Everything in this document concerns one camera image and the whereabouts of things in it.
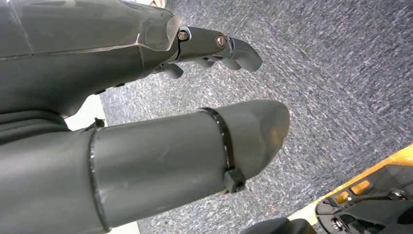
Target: black plastic part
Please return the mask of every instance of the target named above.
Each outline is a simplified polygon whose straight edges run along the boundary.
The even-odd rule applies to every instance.
[[[227,63],[230,69],[238,70],[236,64],[249,72],[255,72],[261,67],[263,60],[251,45],[239,39],[228,39],[233,44],[233,56],[229,59],[231,62]]]
[[[214,61],[208,61],[208,59],[204,59],[204,58],[196,59],[196,60],[194,60],[194,62],[199,64],[203,68],[212,67],[215,63]]]
[[[225,188],[229,193],[240,192],[245,189],[246,178],[239,168],[224,173]]]
[[[259,222],[240,234],[316,234],[305,219],[271,219]]]
[[[355,194],[351,188],[365,180],[370,186]],[[351,199],[338,201],[343,192]],[[321,201],[316,215],[329,234],[413,233],[412,194],[413,167],[386,165]]]
[[[188,30],[190,40],[179,43],[179,56],[176,62],[202,59],[222,51],[216,43],[217,35],[222,33],[195,27],[188,27]]]
[[[164,72],[172,79],[179,79],[184,74],[184,71],[174,63],[163,63],[153,71],[153,73],[159,72]]]

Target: yellow wooden edge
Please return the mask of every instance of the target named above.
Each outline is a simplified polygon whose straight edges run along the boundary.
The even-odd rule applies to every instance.
[[[374,165],[373,167],[367,169],[363,173],[359,174],[358,176],[352,178],[351,180],[347,181],[341,186],[338,186],[336,189],[332,190],[331,192],[327,193],[326,195],[318,198],[317,200],[313,201],[309,205],[305,206],[301,210],[293,213],[288,217],[288,219],[293,220],[297,218],[306,219],[311,225],[317,223],[317,218],[315,214],[315,209],[317,203],[321,200],[337,193],[338,191],[342,190],[350,186],[351,184],[356,183],[357,181],[361,180],[362,178],[370,175],[371,173],[377,171],[378,169],[382,168],[385,165],[402,165],[402,166],[413,166],[413,144],[409,145],[408,147],[394,153],[390,157],[386,158],[385,160],[379,162],[378,164]]]

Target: prosthetic hand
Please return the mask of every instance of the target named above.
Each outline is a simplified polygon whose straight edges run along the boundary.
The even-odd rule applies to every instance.
[[[196,61],[255,71],[261,58],[169,11],[117,0],[0,2],[0,233],[94,234],[243,189],[282,146],[287,108],[257,100],[69,131],[110,87]]]

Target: screw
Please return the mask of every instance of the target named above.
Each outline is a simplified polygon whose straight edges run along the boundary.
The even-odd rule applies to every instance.
[[[398,199],[409,200],[409,195],[400,189],[390,189],[390,196],[395,195]]]
[[[187,34],[186,32],[184,32],[184,31],[179,32],[179,33],[178,33],[178,39],[179,39],[179,40],[186,40],[186,39],[188,39],[188,34]]]
[[[225,47],[225,37],[222,34],[218,34],[217,38],[215,39],[218,48],[223,49]]]
[[[331,219],[331,227],[333,227],[335,230],[343,231],[344,225],[337,218],[332,218]]]

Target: floor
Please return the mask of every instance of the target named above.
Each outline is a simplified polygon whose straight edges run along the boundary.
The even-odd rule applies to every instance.
[[[109,125],[252,99],[285,103],[289,136],[248,189],[138,221],[142,234],[237,234],[288,216],[413,141],[410,0],[169,0],[184,25],[243,39],[255,73],[182,64],[101,94]]]

